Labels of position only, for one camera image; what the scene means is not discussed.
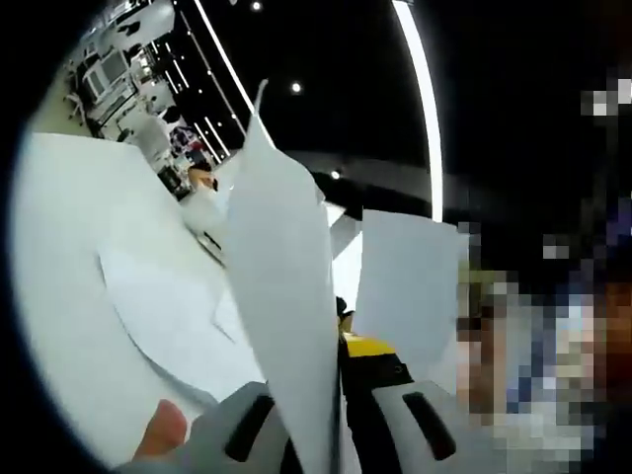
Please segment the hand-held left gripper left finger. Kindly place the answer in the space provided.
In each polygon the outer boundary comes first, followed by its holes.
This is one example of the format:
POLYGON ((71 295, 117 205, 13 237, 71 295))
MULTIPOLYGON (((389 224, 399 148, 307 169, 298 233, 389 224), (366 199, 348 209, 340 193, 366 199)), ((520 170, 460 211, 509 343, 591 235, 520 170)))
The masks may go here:
POLYGON ((265 383, 249 382, 192 424, 165 454, 143 456, 116 473, 299 473, 293 443, 265 383))

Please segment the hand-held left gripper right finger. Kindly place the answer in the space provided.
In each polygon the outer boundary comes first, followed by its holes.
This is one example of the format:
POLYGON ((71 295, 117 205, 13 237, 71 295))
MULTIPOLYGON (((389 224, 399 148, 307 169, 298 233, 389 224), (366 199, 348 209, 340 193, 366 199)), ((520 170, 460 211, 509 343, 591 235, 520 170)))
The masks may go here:
POLYGON ((343 333, 347 424, 363 473, 492 473, 494 441, 458 400, 416 381, 382 341, 343 333))

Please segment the person's left hand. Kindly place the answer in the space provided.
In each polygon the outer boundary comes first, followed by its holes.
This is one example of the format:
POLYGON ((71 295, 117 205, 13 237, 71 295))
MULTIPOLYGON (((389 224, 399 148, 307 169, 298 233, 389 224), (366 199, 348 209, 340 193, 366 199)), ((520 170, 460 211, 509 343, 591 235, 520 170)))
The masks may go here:
POLYGON ((133 459, 159 456, 185 442, 188 421, 171 401, 161 399, 149 420, 133 459))

